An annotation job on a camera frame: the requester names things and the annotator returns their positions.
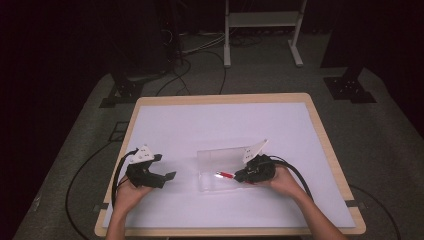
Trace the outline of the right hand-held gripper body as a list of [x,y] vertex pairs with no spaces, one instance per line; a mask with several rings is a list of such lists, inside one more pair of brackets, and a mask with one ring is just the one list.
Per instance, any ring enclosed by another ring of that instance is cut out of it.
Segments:
[[245,164],[243,169],[247,172],[247,177],[243,180],[258,183],[274,177],[275,164],[269,156],[262,153],[267,143],[268,140],[265,139],[244,149],[242,162]]

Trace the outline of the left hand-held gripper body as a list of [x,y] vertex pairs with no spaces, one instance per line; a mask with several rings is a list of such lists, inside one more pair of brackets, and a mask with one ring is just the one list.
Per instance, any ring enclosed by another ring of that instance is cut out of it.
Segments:
[[130,157],[126,176],[134,186],[162,188],[165,185],[165,182],[162,181],[164,175],[152,173],[149,170],[154,163],[152,161],[154,155],[147,145],[143,145]]

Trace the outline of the red pen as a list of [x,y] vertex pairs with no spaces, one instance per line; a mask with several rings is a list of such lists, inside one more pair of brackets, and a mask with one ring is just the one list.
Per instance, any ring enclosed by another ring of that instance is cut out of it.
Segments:
[[237,179],[234,178],[234,174],[232,174],[232,173],[217,171],[215,173],[215,176],[216,177],[221,177],[221,178],[233,179],[233,180],[236,180],[237,181]]

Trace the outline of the clear plastic pencil case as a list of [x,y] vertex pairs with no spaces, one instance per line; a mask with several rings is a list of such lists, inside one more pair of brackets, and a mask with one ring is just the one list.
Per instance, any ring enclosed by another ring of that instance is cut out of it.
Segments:
[[245,167],[242,162],[244,147],[204,150],[197,152],[199,191],[218,193],[254,185],[239,183],[233,179],[216,177],[217,171],[234,174]]

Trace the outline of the person's left hand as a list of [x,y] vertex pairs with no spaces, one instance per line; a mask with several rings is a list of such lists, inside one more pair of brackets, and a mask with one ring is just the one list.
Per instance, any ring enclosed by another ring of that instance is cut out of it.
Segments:
[[151,187],[134,186],[129,178],[124,176],[117,187],[113,213],[118,215],[128,214],[151,191]]

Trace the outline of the person's right hand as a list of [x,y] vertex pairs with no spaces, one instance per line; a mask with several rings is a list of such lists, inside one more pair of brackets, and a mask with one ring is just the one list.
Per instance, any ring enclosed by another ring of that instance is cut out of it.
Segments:
[[259,182],[259,185],[270,187],[274,191],[289,196],[294,200],[307,197],[306,192],[299,186],[289,170],[281,165],[275,166],[273,178]]

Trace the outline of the black stand base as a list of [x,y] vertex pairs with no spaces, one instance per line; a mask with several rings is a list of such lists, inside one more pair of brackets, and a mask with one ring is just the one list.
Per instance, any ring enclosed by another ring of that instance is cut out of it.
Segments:
[[100,103],[100,108],[113,108],[117,104],[135,103],[141,96],[145,81],[131,81],[124,72],[112,72],[113,87]]
[[335,100],[350,100],[352,103],[375,103],[373,95],[359,82],[362,66],[348,67],[342,76],[325,77],[324,82]]

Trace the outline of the white metal stand frame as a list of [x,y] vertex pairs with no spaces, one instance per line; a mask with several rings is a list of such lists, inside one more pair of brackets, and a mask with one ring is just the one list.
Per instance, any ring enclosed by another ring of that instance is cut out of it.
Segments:
[[242,12],[229,11],[229,0],[225,0],[225,28],[224,28],[224,60],[225,67],[231,66],[230,30],[234,28],[257,27],[293,27],[294,33],[288,40],[290,52],[297,67],[303,66],[303,60],[297,48],[297,41],[301,30],[304,13],[308,0],[301,0],[297,11],[282,12]]

